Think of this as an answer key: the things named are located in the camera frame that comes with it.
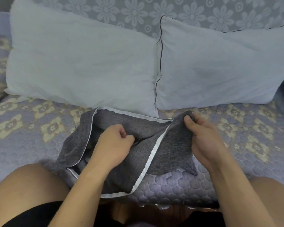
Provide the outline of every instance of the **white pillow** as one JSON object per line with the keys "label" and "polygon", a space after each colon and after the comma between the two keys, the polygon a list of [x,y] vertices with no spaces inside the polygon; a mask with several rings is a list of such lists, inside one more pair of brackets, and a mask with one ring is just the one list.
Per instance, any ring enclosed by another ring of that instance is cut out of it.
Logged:
{"label": "white pillow", "polygon": [[160,26],[160,110],[268,103],[284,80],[284,26],[221,33],[165,16]]}
{"label": "white pillow", "polygon": [[158,117],[153,38],[31,0],[11,8],[7,93]]}

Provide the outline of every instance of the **person's left arm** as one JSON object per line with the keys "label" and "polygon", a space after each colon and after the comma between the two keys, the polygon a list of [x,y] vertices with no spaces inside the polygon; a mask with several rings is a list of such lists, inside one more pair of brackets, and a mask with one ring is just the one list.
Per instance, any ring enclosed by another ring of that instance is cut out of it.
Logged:
{"label": "person's left arm", "polygon": [[100,136],[91,160],[62,203],[48,227],[92,227],[103,183],[109,172],[129,153],[134,142],[121,124],[110,126]]}

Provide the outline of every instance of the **thigh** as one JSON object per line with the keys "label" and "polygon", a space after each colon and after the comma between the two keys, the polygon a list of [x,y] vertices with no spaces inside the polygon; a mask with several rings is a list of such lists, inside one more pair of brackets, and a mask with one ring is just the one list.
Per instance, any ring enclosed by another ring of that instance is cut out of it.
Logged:
{"label": "thigh", "polygon": [[63,201],[69,188],[40,164],[22,166],[0,183],[0,227],[38,205]]}
{"label": "thigh", "polygon": [[278,227],[284,227],[284,185],[278,181],[257,177],[250,181]]}

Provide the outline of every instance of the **person's left hand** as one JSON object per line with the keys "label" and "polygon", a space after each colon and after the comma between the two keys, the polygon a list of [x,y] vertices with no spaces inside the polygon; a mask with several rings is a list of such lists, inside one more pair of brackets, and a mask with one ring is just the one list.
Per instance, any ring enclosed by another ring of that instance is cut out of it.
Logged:
{"label": "person's left hand", "polygon": [[121,124],[110,126],[100,135],[87,166],[97,165],[108,174],[125,159],[134,141]]}

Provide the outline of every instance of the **black shorts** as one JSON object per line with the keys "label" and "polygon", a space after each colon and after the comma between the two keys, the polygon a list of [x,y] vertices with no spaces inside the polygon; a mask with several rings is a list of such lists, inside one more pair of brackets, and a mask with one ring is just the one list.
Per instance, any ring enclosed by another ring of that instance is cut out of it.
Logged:
{"label": "black shorts", "polygon": [[[49,202],[40,206],[31,208],[17,217],[11,219],[3,227],[47,227],[61,206],[60,202]],[[124,226],[120,222],[108,218],[97,218],[94,227],[97,226]],[[194,226],[194,227],[225,227],[222,213],[220,212],[201,212],[195,211],[185,220],[180,227]]]}

